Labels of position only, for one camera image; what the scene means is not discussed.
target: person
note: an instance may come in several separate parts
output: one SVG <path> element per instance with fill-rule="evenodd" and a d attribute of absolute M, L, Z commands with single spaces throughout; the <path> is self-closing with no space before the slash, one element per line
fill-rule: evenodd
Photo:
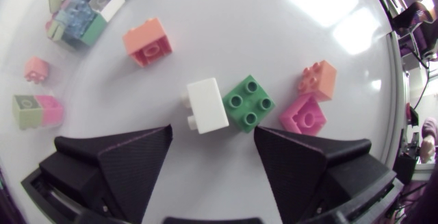
<path fill-rule="evenodd" d="M 422 127 L 423 141 L 420 147 L 421 163 L 435 163 L 435 146 L 437 145 L 437 120 L 435 118 L 427 118 Z"/>

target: lego duplo brick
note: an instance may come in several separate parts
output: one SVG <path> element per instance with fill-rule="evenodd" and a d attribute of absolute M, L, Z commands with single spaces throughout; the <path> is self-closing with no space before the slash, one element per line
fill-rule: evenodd
<path fill-rule="evenodd" d="M 33 56 L 25 65 L 25 79 L 27 81 L 33 81 L 35 84 L 39 84 L 44 81 L 49 74 L 49 63 L 41 60 L 40 58 Z"/>
<path fill-rule="evenodd" d="M 189 84 L 187 91 L 183 102 L 193 110 L 193 116 L 188 117 L 190 129 L 204 134 L 229 126 L 215 78 Z"/>
<path fill-rule="evenodd" d="M 129 30 L 123 36 L 128 53 L 141 67 L 146 66 L 172 52 L 167 35 L 158 18 Z"/>
<path fill-rule="evenodd" d="M 302 72 L 298 92 L 300 95 L 313 93 L 317 101 L 328 101 L 333 98 L 335 81 L 336 69 L 325 60 L 316 62 Z"/>
<path fill-rule="evenodd" d="M 42 108 L 31 95 L 14 95 L 12 112 L 20 129 L 37 128 L 42 123 Z"/>
<path fill-rule="evenodd" d="M 280 122 L 288 132 L 316 136 L 327 120 L 313 94 L 306 94 L 280 115 Z"/>
<path fill-rule="evenodd" d="M 62 0 L 49 0 L 50 13 L 54 14 L 61 9 Z"/>
<path fill-rule="evenodd" d="M 81 37 L 81 41 L 88 46 L 93 45 L 102 34 L 106 25 L 107 22 L 105 19 L 100 14 L 97 14 L 96 18 L 91 22 L 90 26 Z"/>
<path fill-rule="evenodd" d="M 229 119 L 247 133 L 275 107 L 273 100 L 251 75 L 222 101 Z"/>
<path fill-rule="evenodd" d="M 64 108 L 55 97 L 48 95 L 36 95 L 36 101 L 42 107 L 41 125 L 58 125 L 64 117 Z"/>

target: green duplo brick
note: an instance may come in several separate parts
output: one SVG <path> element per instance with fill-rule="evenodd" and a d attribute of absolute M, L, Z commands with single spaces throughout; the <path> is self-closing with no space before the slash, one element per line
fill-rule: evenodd
<path fill-rule="evenodd" d="M 90 26 L 81 37 L 81 41 L 88 46 L 93 45 L 97 41 L 97 38 L 102 34 L 106 25 L 107 22 L 103 19 L 102 15 L 97 14 L 96 18 L 94 18 L 93 22 L 91 22 Z"/>
<path fill-rule="evenodd" d="M 244 132 L 249 133 L 275 107 L 263 88 L 249 75 L 222 102 L 228 117 Z"/>
<path fill-rule="evenodd" d="M 20 129 L 36 128 L 42 123 L 42 108 L 31 95 L 14 95 L 12 112 Z"/>

